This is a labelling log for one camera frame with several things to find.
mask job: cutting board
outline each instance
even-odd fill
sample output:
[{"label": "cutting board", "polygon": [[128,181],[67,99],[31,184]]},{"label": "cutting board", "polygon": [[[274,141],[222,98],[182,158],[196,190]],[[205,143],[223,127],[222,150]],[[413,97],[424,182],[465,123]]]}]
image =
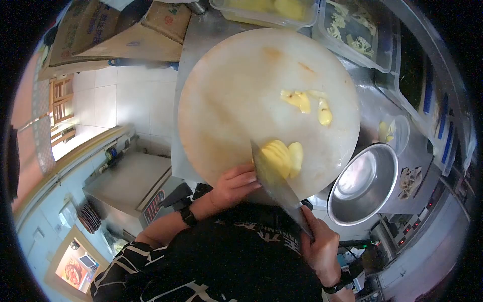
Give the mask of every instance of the cutting board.
[{"label": "cutting board", "polygon": [[[280,91],[315,89],[328,94],[332,123],[322,126],[280,99]],[[359,102],[351,77],[317,41],[283,29],[255,29],[213,47],[191,71],[181,93],[178,129],[188,160],[215,186],[227,169],[279,139],[299,142],[304,161],[288,183],[302,200],[328,186],[349,162],[359,136]]]}]

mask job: shelf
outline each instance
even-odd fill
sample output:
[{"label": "shelf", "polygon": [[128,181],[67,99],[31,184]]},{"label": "shelf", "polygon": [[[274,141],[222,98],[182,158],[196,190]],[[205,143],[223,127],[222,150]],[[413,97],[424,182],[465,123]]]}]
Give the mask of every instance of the shelf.
[{"label": "shelf", "polygon": [[460,139],[463,173],[476,147],[474,120],[465,84],[442,37],[411,0],[381,0],[413,33],[446,87],[450,109]]}]

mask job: black watch strap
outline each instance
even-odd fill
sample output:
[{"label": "black watch strap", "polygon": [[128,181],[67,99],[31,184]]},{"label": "black watch strap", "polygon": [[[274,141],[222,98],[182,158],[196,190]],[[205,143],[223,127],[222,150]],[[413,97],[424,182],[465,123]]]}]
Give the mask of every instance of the black watch strap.
[{"label": "black watch strap", "polygon": [[198,223],[193,213],[189,210],[189,206],[186,206],[183,209],[181,209],[180,214],[183,222],[189,225],[190,227],[194,227]]},{"label": "black watch strap", "polygon": [[342,272],[341,280],[336,285],[329,288],[322,285],[322,288],[324,289],[324,292],[331,295],[331,294],[335,294],[336,292],[338,292],[339,290],[343,289],[344,287],[346,287],[348,284],[351,284],[351,283],[352,283],[351,274],[348,272]]}]

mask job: black shirt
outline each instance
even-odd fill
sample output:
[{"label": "black shirt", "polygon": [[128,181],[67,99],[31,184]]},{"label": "black shirt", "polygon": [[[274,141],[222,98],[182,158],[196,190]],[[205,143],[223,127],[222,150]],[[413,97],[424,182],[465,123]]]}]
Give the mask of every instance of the black shirt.
[{"label": "black shirt", "polygon": [[321,301],[299,234],[260,223],[208,220],[169,246],[123,247],[91,285],[94,301]]}]

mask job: cleaver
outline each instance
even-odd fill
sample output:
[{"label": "cleaver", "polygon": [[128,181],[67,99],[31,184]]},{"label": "cleaver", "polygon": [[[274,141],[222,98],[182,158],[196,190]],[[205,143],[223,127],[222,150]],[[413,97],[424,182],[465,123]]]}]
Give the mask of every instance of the cleaver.
[{"label": "cleaver", "polygon": [[258,182],[266,191],[270,199],[279,205],[292,219],[306,232],[311,239],[314,239],[305,216],[302,206],[295,192],[288,185],[287,181],[272,166],[268,158],[261,152],[260,147],[250,140],[252,145],[253,164]]}]

